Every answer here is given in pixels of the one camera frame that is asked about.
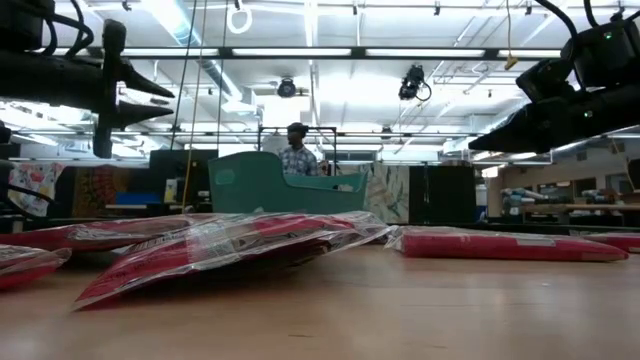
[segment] hanging cable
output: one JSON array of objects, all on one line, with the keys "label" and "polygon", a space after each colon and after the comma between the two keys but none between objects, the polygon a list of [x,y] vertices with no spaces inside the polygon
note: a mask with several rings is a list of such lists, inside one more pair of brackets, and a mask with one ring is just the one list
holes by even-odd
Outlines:
[{"label": "hanging cable", "polygon": [[[79,19],[82,19],[82,21],[77,21],[71,18],[68,18],[66,16],[62,16],[60,14],[56,14],[55,12],[50,12],[47,11],[45,9],[39,8],[39,7],[35,7],[29,4],[26,4],[22,1],[18,1],[18,0],[8,0],[10,1],[15,7],[19,8],[20,10],[24,11],[27,14],[33,15],[35,17],[39,17],[42,18],[45,23],[47,23],[47,26],[49,26],[49,22],[53,23],[60,23],[62,25],[66,25],[69,26],[71,28],[74,28],[76,30],[78,30],[79,35],[81,34],[85,34],[86,37],[82,40],[82,41],[78,41],[76,39],[76,43],[74,44],[74,46],[69,49],[69,51],[67,51],[67,54],[65,54],[65,56],[73,56],[76,55],[80,50],[86,48],[87,46],[91,45],[91,43],[94,40],[94,36],[93,36],[93,31],[91,30],[91,28],[89,28],[87,25],[84,24],[84,18],[82,17],[82,15],[80,15]],[[72,3],[75,2],[74,7],[76,7],[77,2],[75,0],[72,0]]]},{"label": "hanging cable", "polygon": [[511,8],[509,0],[507,0],[507,50],[509,51],[509,57],[511,58]]},{"label": "hanging cable", "polygon": [[[204,16],[202,18],[202,35],[204,37],[204,34],[206,32],[206,28],[207,28],[207,14],[209,13],[209,11],[207,10],[207,5],[209,3],[209,0],[204,0]],[[200,45],[200,55],[198,55],[198,62],[201,63],[202,62],[202,51],[204,50],[204,44]],[[191,118],[191,135],[189,136],[189,155],[187,155],[187,175],[185,176],[184,179],[184,191],[182,192],[182,211],[184,212],[184,209],[186,209],[187,206],[187,193],[189,192],[189,179],[191,178],[191,168],[193,167],[191,164],[191,153],[193,152],[193,134],[196,131],[196,115],[198,113],[198,95],[200,93],[200,74],[202,73],[202,66],[198,66],[198,76],[197,76],[197,80],[196,80],[196,94],[195,94],[195,99],[193,100],[193,117]]]},{"label": "hanging cable", "polygon": [[182,102],[182,91],[184,89],[184,78],[187,73],[187,62],[189,61],[189,50],[191,50],[191,38],[193,37],[193,27],[196,21],[196,9],[198,8],[196,5],[198,4],[198,0],[195,0],[193,3],[193,10],[191,12],[191,27],[189,28],[189,38],[187,39],[187,52],[185,54],[184,63],[182,64],[182,77],[180,78],[180,88],[178,89],[178,103],[176,104],[176,118],[173,121],[173,126],[171,127],[171,144],[169,145],[169,150],[173,150],[173,143],[176,140],[176,132],[178,131],[178,116],[180,115],[180,103]]},{"label": "hanging cable", "polygon": [[598,22],[596,18],[593,16],[593,9],[591,8],[591,0],[584,0],[584,12],[587,13],[587,20],[589,21],[589,25],[591,27],[598,27]]},{"label": "hanging cable", "polygon": [[[229,12],[229,5],[227,3],[226,12],[227,14],[225,15],[225,18],[227,19],[227,27],[229,28],[229,31],[231,31],[234,34],[243,34],[247,32],[249,28],[251,28],[251,25],[253,25],[253,14],[251,13],[251,9],[244,6],[241,0],[235,0],[235,7],[232,12]],[[233,15],[240,14],[240,13],[244,13],[246,16],[246,19],[244,21],[244,25],[237,28],[233,24]]]},{"label": "hanging cable", "polygon": [[580,49],[580,42],[578,39],[578,30],[576,29],[576,25],[573,23],[573,21],[571,21],[571,18],[569,18],[569,16],[567,16],[567,14],[564,13],[564,11],[560,10],[560,8],[553,5],[548,0],[536,0],[536,2],[542,5],[545,9],[551,11],[554,15],[556,15],[569,30],[569,34],[571,34],[571,50],[569,52],[569,58],[567,60],[569,61],[569,63],[571,63],[571,66],[573,67],[573,70],[576,74],[576,81],[578,82],[578,85],[580,85],[580,90],[583,90],[583,91],[586,90],[586,88],[584,87],[584,84],[582,83],[582,79],[578,74],[578,71],[576,71],[575,59]]},{"label": "hanging cable", "polygon": [[[76,10],[76,17],[78,18],[78,22],[84,25],[84,15],[82,15],[82,10],[80,10],[80,5],[78,5],[78,0],[71,0],[71,5]],[[64,55],[67,59],[75,56],[82,48],[82,31],[78,30],[78,35],[76,35],[76,41],[73,43],[73,46],[67,50],[67,53]]]},{"label": "hanging cable", "polygon": [[51,40],[49,40],[49,45],[47,45],[46,49],[44,49],[42,55],[51,56],[58,48],[58,34],[56,33],[56,27],[55,25],[53,25],[53,21],[51,21],[51,19],[45,20],[45,23],[47,24],[47,28],[49,29],[49,37],[51,38]]}]

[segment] table surface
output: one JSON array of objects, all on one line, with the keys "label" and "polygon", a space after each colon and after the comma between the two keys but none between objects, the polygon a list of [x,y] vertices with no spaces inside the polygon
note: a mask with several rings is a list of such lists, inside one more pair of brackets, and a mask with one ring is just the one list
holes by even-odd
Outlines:
[{"label": "table surface", "polygon": [[403,259],[380,246],[260,281],[72,313],[100,272],[0,294],[13,359],[638,359],[640,257]]},{"label": "table surface", "polygon": [[537,204],[522,205],[523,212],[558,213],[573,210],[640,211],[640,205],[632,204]]}]

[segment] teal plastic bin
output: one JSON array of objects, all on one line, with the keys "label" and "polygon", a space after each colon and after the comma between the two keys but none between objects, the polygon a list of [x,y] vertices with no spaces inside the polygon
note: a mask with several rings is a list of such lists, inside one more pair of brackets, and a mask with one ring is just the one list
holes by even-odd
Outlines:
[{"label": "teal plastic bin", "polygon": [[333,214],[363,209],[367,175],[285,176],[278,156],[254,151],[210,160],[209,181],[213,212]]}]

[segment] wooden table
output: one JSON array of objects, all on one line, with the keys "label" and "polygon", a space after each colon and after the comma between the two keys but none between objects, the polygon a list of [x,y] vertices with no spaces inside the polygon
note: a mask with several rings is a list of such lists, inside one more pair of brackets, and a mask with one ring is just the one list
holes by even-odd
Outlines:
[{"label": "wooden table", "polygon": [[69,313],[97,272],[0,294],[14,359],[638,359],[640,258],[403,259],[379,246],[278,276]]}]

